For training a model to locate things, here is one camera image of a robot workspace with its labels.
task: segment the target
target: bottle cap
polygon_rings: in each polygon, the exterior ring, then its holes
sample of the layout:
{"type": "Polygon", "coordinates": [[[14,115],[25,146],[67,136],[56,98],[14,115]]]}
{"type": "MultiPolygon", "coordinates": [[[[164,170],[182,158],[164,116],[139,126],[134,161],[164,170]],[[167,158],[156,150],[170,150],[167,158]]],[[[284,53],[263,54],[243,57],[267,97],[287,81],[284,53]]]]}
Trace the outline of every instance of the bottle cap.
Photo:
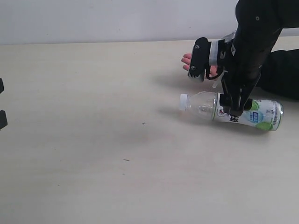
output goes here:
{"type": "Polygon", "coordinates": [[[187,101],[188,101],[188,94],[181,94],[179,99],[179,109],[180,111],[185,111],[187,107],[187,101]]]}

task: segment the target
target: clear plastic bottle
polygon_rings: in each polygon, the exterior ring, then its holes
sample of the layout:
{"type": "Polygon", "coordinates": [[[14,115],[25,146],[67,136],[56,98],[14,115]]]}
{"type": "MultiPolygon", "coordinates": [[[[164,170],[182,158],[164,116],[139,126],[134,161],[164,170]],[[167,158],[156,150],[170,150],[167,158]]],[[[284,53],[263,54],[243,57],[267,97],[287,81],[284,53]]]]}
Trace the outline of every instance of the clear plastic bottle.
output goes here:
{"type": "Polygon", "coordinates": [[[239,123],[266,131],[277,130],[284,113],[279,102],[263,99],[253,100],[251,109],[240,117],[231,116],[224,113],[219,99],[220,93],[215,92],[200,92],[193,96],[181,94],[179,108],[203,119],[239,123]]]}

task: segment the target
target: white wall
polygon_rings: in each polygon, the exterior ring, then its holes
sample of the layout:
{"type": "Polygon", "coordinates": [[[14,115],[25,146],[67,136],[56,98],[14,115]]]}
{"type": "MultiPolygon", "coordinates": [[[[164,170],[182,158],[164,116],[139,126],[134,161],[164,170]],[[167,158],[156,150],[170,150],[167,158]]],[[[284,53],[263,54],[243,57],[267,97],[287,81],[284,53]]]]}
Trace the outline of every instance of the white wall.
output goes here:
{"type": "MultiPolygon", "coordinates": [[[[178,40],[236,28],[237,0],[0,0],[0,44],[178,40]]],[[[298,29],[284,35],[299,35],[298,29]]]]}

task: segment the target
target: white table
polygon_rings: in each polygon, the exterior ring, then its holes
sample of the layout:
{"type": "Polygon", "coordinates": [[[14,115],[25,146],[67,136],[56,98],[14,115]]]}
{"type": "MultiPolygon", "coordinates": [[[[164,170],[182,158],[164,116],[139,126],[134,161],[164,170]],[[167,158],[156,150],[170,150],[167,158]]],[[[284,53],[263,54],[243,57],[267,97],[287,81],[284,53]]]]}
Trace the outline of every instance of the white table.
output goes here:
{"type": "Polygon", "coordinates": [[[0,46],[0,223],[297,224],[299,103],[266,134],[181,114],[193,43],[0,46]]]}

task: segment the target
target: black object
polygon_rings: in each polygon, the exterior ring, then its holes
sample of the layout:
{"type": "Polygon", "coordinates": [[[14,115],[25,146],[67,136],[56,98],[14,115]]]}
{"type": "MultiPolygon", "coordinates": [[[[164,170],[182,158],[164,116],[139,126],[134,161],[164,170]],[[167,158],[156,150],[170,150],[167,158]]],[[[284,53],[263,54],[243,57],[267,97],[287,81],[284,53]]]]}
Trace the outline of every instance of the black object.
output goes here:
{"type": "MultiPolygon", "coordinates": [[[[0,78],[0,93],[4,91],[4,85],[2,78],[0,78]]],[[[0,130],[7,126],[7,118],[5,111],[0,111],[0,130]]]]}
{"type": "Polygon", "coordinates": [[[201,65],[207,75],[211,65],[218,67],[218,76],[224,71],[220,105],[225,113],[240,116],[244,110],[251,108],[249,97],[282,29],[299,27],[298,9],[298,0],[239,0],[235,38],[228,42],[220,40],[217,44],[198,39],[188,76],[203,80],[201,65]],[[201,46],[197,46],[199,42],[204,46],[201,51],[201,46]]]}

